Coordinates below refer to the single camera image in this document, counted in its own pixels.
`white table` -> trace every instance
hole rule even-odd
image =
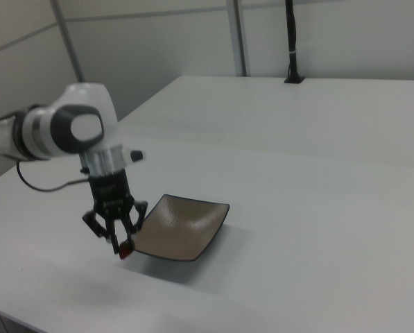
[[[0,312],[47,332],[414,332],[414,82],[181,77],[121,121],[132,194],[230,204],[196,262],[120,261],[87,185],[0,177]],[[77,157],[24,165],[49,186]]]

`square plate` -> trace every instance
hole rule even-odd
[[[145,218],[136,251],[163,259],[191,262],[211,243],[230,205],[164,194]]]

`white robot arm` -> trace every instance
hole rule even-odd
[[[148,204],[131,196],[125,173],[125,167],[143,159],[143,153],[118,143],[116,128],[116,112],[105,86],[77,83],[50,106],[34,105],[1,117],[0,155],[16,160],[21,176],[19,162],[79,154],[81,172],[88,176],[94,198],[93,210],[83,220],[98,237],[111,242],[114,253],[123,259],[135,249],[132,235],[141,229]],[[132,206],[139,213],[134,225]],[[105,219],[105,228],[96,214]],[[116,220],[122,221],[127,232],[121,245],[114,230]]]

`black band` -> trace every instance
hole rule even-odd
[[[43,160],[43,158],[33,155],[25,145],[24,138],[21,130],[24,123],[25,116],[28,114],[28,110],[19,111],[14,116],[14,124],[12,125],[12,140],[14,141],[15,148],[30,161]]]

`white wall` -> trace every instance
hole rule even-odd
[[[414,80],[414,0],[293,0],[298,67],[316,78]],[[284,0],[242,0],[251,76],[285,76]]]
[[[226,0],[60,0],[86,81],[119,119],[180,75],[235,76]]]
[[[0,0],[0,115],[50,103],[76,82],[49,1]],[[0,157],[0,175],[14,163]]]

